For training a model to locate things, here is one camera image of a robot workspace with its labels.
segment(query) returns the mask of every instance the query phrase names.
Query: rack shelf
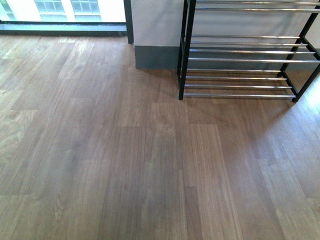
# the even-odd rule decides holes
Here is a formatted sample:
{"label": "rack shelf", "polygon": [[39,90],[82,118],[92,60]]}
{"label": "rack shelf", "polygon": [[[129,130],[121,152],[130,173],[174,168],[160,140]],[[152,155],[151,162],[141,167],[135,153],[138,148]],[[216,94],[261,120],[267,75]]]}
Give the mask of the rack shelf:
{"label": "rack shelf", "polygon": [[[194,17],[197,11],[248,12],[247,14],[278,12],[280,14],[309,14],[310,16],[299,36],[211,35],[193,34]],[[318,13],[320,13],[320,0],[318,2],[184,0],[180,50],[177,66],[179,99],[182,100],[184,96],[201,98],[277,98],[292,99],[293,102],[297,102],[315,77],[320,73],[320,53],[306,39],[306,34],[315,21]],[[215,54],[215,57],[208,56],[208,54]],[[306,55],[312,55],[314,59],[293,59],[294,56]],[[202,69],[188,67],[188,64],[192,62],[265,63],[282,64],[282,66],[279,70],[227,68]],[[297,90],[286,73],[289,64],[317,65],[300,90]],[[197,90],[197,92],[185,93],[185,89]],[[213,90],[231,91],[231,93],[212,93]],[[257,91],[258,93],[235,94],[233,93],[234,90],[251,90]],[[262,94],[260,93],[261,91],[270,91],[271,93]]]}

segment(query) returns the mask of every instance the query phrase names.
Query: white wall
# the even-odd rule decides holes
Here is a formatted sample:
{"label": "white wall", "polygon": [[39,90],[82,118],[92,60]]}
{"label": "white wall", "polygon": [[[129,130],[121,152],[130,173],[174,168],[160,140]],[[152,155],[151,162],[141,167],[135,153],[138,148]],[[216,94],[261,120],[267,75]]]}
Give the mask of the white wall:
{"label": "white wall", "polygon": [[[131,5],[136,46],[179,46],[183,0],[131,0]],[[216,35],[298,36],[308,16],[306,13],[204,11],[197,12],[193,32]],[[307,38],[316,48],[320,48],[320,16]]]}

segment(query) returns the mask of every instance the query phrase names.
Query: floor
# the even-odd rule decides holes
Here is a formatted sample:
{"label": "floor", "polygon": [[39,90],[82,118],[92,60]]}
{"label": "floor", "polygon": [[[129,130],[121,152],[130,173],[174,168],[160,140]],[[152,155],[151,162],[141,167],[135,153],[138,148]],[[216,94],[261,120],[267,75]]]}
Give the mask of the floor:
{"label": "floor", "polygon": [[123,37],[0,46],[1,240],[320,239],[319,77],[179,101]]}

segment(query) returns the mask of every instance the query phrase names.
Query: wall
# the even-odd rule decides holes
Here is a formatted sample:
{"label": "wall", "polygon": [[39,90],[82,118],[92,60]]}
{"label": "wall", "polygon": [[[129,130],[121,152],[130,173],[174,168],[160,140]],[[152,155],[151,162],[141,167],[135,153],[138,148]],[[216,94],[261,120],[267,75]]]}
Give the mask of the wall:
{"label": "wall", "polygon": [[[183,0],[131,0],[137,68],[175,68]],[[195,34],[297,36],[308,19],[301,13],[201,12]],[[320,16],[307,38],[320,49]]]}

